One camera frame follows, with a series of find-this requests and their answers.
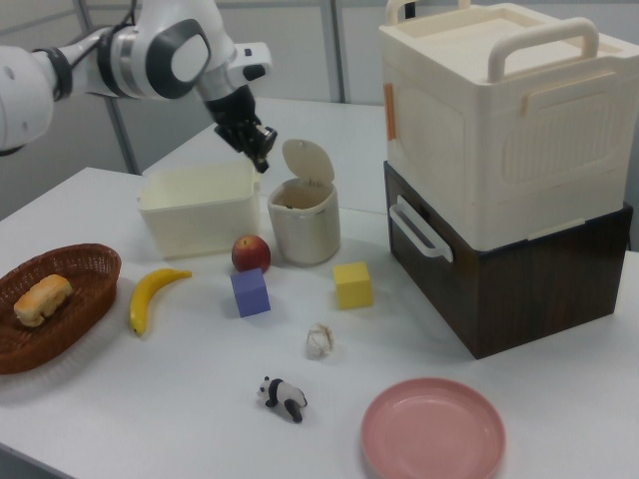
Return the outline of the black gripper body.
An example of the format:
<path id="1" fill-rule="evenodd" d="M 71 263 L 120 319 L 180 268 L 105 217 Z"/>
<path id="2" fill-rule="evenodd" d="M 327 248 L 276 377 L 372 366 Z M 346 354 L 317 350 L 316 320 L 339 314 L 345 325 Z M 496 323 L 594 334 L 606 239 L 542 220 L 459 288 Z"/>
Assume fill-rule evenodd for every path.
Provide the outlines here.
<path id="1" fill-rule="evenodd" d="M 250 138 L 260 122 L 256 115 L 256 101 L 245 85 L 234 93 L 205 102 L 216 124 L 216 132 L 223 138 Z"/>

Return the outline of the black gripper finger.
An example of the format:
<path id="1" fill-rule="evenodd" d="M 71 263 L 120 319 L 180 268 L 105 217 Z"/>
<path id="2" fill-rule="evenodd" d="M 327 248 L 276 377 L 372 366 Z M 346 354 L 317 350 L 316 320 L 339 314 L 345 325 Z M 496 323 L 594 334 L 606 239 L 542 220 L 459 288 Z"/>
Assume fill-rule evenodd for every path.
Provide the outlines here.
<path id="1" fill-rule="evenodd" d="M 249 159 L 259 156 L 259 148 L 251 129 L 239 126 L 215 126 L 216 133 L 236 152 L 244 153 Z"/>
<path id="2" fill-rule="evenodd" d="M 273 128 L 256 125 L 254 166 L 259 173 L 264 173 L 269 168 L 267 156 L 276 138 L 277 131 Z"/>

